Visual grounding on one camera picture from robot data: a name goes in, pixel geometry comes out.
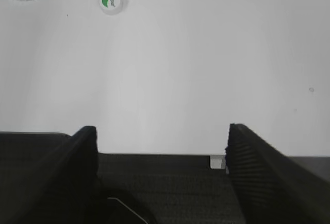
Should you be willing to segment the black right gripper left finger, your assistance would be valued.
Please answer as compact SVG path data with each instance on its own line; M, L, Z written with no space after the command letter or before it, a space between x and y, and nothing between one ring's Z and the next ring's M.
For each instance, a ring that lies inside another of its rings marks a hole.
M83 223L98 170L97 130L1 133L1 223Z

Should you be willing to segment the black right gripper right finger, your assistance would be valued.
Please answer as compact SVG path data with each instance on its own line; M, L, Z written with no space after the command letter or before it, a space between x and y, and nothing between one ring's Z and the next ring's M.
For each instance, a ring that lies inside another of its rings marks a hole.
M329 183L243 124L231 124L226 167L246 223L329 223Z

